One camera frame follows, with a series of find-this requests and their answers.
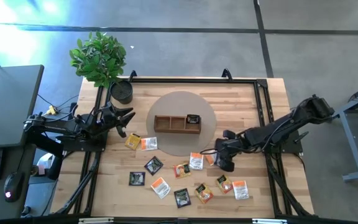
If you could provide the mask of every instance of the gray floor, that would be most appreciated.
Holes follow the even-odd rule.
[[[266,29],[358,30],[358,1],[260,0]],[[83,27],[208,27],[256,29],[251,0],[0,1],[0,22]],[[125,74],[266,77],[258,34],[109,33],[127,49]],[[54,104],[78,94],[81,78],[68,51],[86,32],[26,32],[0,27],[1,65],[45,65],[40,94]],[[358,35],[267,35],[274,77],[284,78],[291,106],[316,93],[337,108],[358,90]],[[37,100],[35,112],[48,104]],[[356,171],[338,121],[307,125],[302,140],[306,176],[315,213],[358,221]],[[53,184],[32,184],[27,204],[40,215]]]

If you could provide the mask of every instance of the green leaves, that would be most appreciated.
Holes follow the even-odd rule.
[[[119,82],[118,75],[124,74],[126,51],[118,40],[107,34],[96,32],[96,37],[88,35],[88,40],[77,40],[77,49],[70,50],[70,65],[76,68],[78,76],[85,77],[94,86],[109,87],[111,82]]]
[[[77,40],[78,48],[82,49],[82,41],[80,39]]]

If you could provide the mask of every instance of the black plant pot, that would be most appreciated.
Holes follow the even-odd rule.
[[[129,81],[113,83],[110,88],[111,96],[122,104],[128,104],[132,101],[132,84]]]

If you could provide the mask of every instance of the wooden table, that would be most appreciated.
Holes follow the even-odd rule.
[[[268,89],[277,119],[290,111],[284,81],[281,78],[269,78]],[[161,96],[173,91],[190,91],[202,96],[213,107],[217,127],[214,139],[221,138],[223,130],[234,132],[259,126],[256,110],[254,87],[248,84],[224,83],[133,83],[134,99],[129,105],[121,105],[112,99],[118,108],[133,107],[135,117],[129,123],[126,133],[147,136],[145,120],[149,108]],[[89,113],[94,106],[97,88],[93,83],[83,81],[78,100],[78,114]],[[217,166],[209,166],[204,162],[203,170],[193,170],[189,177],[175,179],[172,166],[189,157],[168,155],[162,151],[134,151],[125,147],[124,141],[115,129],[110,130],[106,150],[102,153],[98,172],[92,216],[109,217],[221,217],[252,218],[274,217],[272,198],[270,195],[267,168],[263,154],[241,154],[234,158],[234,172],[224,172]],[[157,156],[164,166],[151,176],[144,165],[153,156]],[[55,192],[51,212],[57,211],[69,199],[78,185],[84,153],[75,152],[64,160]],[[292,154],[282,156],[287,185],[304,208],[313,213],[305,172],[299,158]],[[130,171],[146,171],[145,186],[128,186]],[[234,180],[245,180],[248,185],[250,199],[236,200],[234,192],[226,195],[216,187],[215,179],[226,174]],[[152,182],[163,177],[172,188],[169,195],[159,199],[151,189]],[[203,205],[195,196],[194,190],[205,182],[213,191],[214,198]],[[191,205],[177,208],[173,192],[187,188]],[[284,211],[283,197],[277,186],[280,208]],[[83,208],[88,191],[83,197]]]

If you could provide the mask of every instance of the round cork mat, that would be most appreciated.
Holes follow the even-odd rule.
[[[201,117],[200,134],[156,133],[155,115],[186,116],[197,114]],[[158,148],[173,156],[189,156],[191,152],[205,149],[215,134],[216,117],[211,105],[197,94],[176,91],[159,98],[151,107],[147,119],[147,134],[157,137]]]

